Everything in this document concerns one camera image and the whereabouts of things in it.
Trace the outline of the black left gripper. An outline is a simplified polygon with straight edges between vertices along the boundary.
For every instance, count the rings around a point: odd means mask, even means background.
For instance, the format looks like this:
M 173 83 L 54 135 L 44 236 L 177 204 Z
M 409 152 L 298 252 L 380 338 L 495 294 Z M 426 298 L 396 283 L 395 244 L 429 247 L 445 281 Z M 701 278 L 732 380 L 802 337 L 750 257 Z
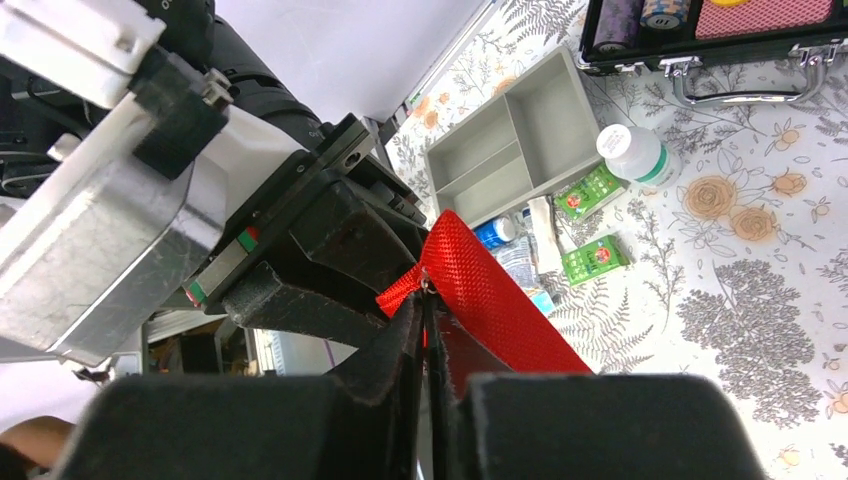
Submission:
M 184 291 L 246 329 L 360 347 L 388 323 L 376 298 L 419 257 L 426 218 L 358 119 L 323 130 L 239 208 Z

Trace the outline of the green sachet lower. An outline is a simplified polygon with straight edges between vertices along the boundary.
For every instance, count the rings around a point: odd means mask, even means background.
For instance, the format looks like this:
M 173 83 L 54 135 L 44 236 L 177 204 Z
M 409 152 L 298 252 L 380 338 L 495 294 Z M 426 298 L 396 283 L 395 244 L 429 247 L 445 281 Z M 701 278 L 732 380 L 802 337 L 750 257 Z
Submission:
M 576 287 L 631 264 L 627 251 L 614 234 L 599 237 L 565 253 L 561 261 L 570 287 Z

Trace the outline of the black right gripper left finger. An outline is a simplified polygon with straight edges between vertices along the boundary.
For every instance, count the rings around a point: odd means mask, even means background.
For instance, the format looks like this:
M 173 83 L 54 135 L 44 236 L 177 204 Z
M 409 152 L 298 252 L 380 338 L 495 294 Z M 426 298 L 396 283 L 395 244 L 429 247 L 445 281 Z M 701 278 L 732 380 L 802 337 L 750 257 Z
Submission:
M 319 376 L 145 375 L 86 411 L 57 479 L 411 479 L 424 301 Z

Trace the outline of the white pill bottle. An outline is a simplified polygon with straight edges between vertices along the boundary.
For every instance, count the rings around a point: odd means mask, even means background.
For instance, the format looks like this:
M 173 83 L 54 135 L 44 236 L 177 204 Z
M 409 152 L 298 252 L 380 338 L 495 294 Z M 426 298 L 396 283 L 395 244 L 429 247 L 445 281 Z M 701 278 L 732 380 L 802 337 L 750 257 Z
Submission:
M 680 158 L 652 130 L 612 124 L 596 138 L 596 150 L 616 177 L 645 189 L 662 190 L 680 177 Z

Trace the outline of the green sachet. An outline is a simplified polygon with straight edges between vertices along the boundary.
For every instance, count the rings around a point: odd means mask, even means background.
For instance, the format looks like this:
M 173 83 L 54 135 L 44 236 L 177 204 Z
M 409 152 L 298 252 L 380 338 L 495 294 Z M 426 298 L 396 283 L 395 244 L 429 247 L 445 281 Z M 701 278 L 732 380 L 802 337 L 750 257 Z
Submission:
M 587 173 L 570 188 L 554 197 L 554 205 L 565 216 L 580 222 L 623 194 L 625 185 L 610 172 L 605 163 Z
M 627 251 L 614 234 L 599 237 L 565 253 L 561 261 L 570 287 L 576 287 L 631 264 Z

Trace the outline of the red first aid pouch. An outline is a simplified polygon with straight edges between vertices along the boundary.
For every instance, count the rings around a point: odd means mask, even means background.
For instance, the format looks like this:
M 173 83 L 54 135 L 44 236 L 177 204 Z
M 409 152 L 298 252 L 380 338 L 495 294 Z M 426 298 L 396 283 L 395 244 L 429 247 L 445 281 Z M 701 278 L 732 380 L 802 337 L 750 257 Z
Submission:
M 451 210 L 438 217 L 419 261 L 376 297 L 394 315 L 431 288 L 483 347 L 520 373 L 590 374 L 591 368 Z

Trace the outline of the clear plastic bag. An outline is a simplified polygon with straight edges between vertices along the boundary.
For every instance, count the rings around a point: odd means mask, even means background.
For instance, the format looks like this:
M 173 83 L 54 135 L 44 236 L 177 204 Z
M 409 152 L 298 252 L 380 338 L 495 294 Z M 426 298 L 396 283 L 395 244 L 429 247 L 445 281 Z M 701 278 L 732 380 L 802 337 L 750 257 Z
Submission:
M 555 303 L 539 280 L 529 237 L 520 236 L 497 248 L 493 255 L 535 307 L 545 317 L 550 316 Z

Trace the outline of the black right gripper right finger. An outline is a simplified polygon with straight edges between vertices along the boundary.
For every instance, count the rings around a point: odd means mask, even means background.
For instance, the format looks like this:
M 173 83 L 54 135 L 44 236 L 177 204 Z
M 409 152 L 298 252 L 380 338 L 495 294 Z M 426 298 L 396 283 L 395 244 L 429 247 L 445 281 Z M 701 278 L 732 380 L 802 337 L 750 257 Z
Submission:
M 761 479 L 734 407 L 689 375 L 519 374 L 425 303 L 438 479 Z

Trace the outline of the operator hand in background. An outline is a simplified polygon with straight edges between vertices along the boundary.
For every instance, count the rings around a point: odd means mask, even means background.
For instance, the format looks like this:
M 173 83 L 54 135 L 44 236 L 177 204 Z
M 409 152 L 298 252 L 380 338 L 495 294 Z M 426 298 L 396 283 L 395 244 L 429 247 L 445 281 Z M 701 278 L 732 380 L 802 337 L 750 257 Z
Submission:
M 27 479 L 52 470 L 76 425 L 54 416 L 24 420 L 1 433 L 1 478 Z

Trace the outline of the white blue-label bottle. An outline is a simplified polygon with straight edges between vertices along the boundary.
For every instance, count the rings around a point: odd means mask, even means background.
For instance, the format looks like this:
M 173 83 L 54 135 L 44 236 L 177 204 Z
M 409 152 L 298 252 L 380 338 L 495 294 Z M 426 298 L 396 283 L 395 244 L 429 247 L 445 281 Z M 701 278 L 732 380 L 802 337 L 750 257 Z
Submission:
M 500 216 L 475 228 L 474 234 L 487 250 L 493 250 L 512 242 L 517 230 L 509 217 Z

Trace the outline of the green sachet upper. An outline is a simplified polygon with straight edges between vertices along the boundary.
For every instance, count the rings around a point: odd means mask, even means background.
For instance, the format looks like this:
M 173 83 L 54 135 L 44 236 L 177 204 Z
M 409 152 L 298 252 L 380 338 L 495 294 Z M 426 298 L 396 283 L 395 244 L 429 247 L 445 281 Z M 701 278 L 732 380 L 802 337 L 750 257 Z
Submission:
M 554 205 L 565 216 L 580 222 L 623 194 L 625 185 L 610 172 L 605 163 L 587 173 L 570 188 L 554 197 Z

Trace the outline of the grey plastic tray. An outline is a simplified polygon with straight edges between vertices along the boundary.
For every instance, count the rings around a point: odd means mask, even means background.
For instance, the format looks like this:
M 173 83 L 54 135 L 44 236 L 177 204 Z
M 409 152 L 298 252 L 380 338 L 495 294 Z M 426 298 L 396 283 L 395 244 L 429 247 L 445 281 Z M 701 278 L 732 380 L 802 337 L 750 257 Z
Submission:
M 582 75 L 561 46 L 425 152 L 433 208 L 468 226 L 577 181 L 601 160 Z

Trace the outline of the black poker chip case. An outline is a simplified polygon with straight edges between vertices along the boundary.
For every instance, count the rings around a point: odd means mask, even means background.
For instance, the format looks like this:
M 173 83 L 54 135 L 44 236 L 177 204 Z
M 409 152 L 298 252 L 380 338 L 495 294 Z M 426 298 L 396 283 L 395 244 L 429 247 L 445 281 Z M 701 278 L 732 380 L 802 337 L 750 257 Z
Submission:
M 591 1 L 577 65 L 594 76 L 660 71 L 684 106 L 797 104 L 846 52 L 844 1 Z M 687 84 L 698 68 L 770 60 L 799 66 L 805 86 L 697 96 Z

